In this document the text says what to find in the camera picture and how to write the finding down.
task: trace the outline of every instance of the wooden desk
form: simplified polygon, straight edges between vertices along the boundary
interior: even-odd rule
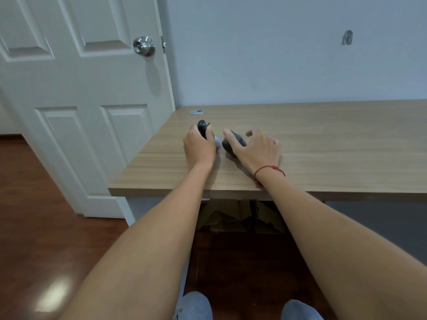
[[[205,113],[190,115],[195,108]],[[278,139],[288,179],[322,200],[427,200],[427,100],[182,107],[111,195],[166,196],[187,172],[182,137],[200,119],[221,139],[224,128],[244,136],[252,127]],[[217,158],[204,198],[269,199],[223,148]]]

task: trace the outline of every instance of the door knob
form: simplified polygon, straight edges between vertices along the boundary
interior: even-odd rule
[[[134,39],[132,46],[134,47],[135,53],[141,54],[145,57],[153,55],[156,49],[154,41],[150,37],[146,36]]]

